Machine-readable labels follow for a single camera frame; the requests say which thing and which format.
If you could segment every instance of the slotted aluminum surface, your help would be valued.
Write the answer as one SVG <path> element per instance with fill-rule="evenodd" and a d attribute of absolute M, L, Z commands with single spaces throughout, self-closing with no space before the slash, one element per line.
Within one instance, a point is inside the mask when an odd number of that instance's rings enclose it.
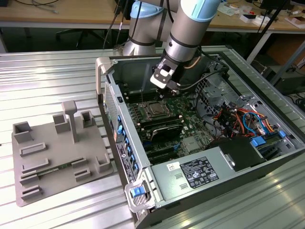
<path fill-rule="evenodd" d="M 62 112 L 61 102 L 75 100 L 77 115 L 91 110 L 113 158 L 96 100 L 95 60 L 115 54 L 76 51 L 0 55 L 1 228 L 134 228 L 117 171 L 22 208 L 15 203 L 10 143 L 13 123 L 50 123 L 52 115 Z"/>
<path fill-rule="evenodd" d="M 225 52 L 243 71 L 250 71 L 247 75 L 252 76 L 253 81 L 257 77 L 255 70 L 244 64 L 233 50 L 224 46 L 204 47 L 203 50 Z M 81 111 L 91 110 L 109 146 L 95 99 L 94 63 L 97 57 L 116 54 L 97 50 L 0 55 L 1 228 L 134 228 L 117 172 L 22 208 L 15 204 L 10 145 L 12 124 L 23 120 L 30 125 L 52 122 L 52 115 L 61 112 L 61 102 L 74 99 Z M 296 114 L 299 118 L 294 122 L 297 124 L 300 120 L 302 125 L 302 113 L 293 110 L 293 105 L 285 98 L 275 95 L 271 95 L 273 102 L 282 101 L 283 111 Z M 302 155 L 258 181 L 153 228 L 305 228 L 304 190 L 305 155 Z"/>

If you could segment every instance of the paper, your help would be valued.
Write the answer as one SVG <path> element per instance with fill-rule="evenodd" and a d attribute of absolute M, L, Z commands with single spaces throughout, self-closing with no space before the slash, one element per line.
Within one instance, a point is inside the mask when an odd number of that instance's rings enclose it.
<path fill-rule="evenodd" d="M 224 5 L 225 3 L 220 3 L 219 7 L 218 7 L 218 11 L 220 11 L 221 13 L 224 13 L 226 15 L 229 15 L 229 16 L 232 16 L 235 14 L 235 10 L 229 8 L 229 7 L 226 7 Z"/>

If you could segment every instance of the motherboard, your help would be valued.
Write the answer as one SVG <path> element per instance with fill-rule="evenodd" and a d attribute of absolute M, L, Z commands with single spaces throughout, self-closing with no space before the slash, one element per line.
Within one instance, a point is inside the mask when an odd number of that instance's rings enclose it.
<path fill-rule="evenodd" d="M 200 152 L 215 140 L 190 101 L 191 98 L 181 95 L 127 104 L 152 164 Z"/>

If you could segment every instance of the wooden desk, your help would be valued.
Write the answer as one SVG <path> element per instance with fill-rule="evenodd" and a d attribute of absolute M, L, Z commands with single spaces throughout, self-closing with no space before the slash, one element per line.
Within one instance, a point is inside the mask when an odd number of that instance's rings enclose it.
<path fill-rule="evenodd" d="M 59 12 L 58 14 L 10 0 L 7 7 L 0 7 L 0 21 L 108 25 L 114 17 L 114 0 L 59 0 L 53 5 L 55 6 L 54 9 Z M 117 17 L 115 24 L 120 24 L 121 16 Z"/>
<path fill-rule="evenodd" d="M 56 6 L 55 9 L 59 12 L 58 14 L 10 0 L 8 7 L 0 8 L 0 27 L 107 29 L 114 17 L 114 0 L 60 0 L 54 3 L 54 5 Z M 250 5 L 256 14 L 261 12 L 261 9 L 245 2 L 245 0 L 241 0 L 236 5 Z M 119 28 L 121 16 L 117 17 L 112 27 L 113 29 Z M 128 29 L 129 21 L 124 21 L 122 28 Z M 219 11 L 208 28 L 208 31 L 224 32 L 257 32 L 257 30 L 258 26 L 252 23 L 244 23 L 239 19 L 239 15 L 230 17 Z M 249 56 L 248 62 L 252 62 L 272 33 L 305 34 L 305 30 L 300 30 L 287 22 L 285 16 L 279 16 L 279 21 L 271 25 L 268 32 Z"/>

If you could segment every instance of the power supply label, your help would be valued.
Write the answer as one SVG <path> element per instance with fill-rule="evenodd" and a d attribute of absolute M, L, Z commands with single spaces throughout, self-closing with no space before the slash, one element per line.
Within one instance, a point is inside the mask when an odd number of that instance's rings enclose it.
<path fill-rule="evenodd" d="M 180 164 L 180 168 L 182 169 L 191 188 L 198 188 L 219 179 L 212 165 L 205 156 Z"/>

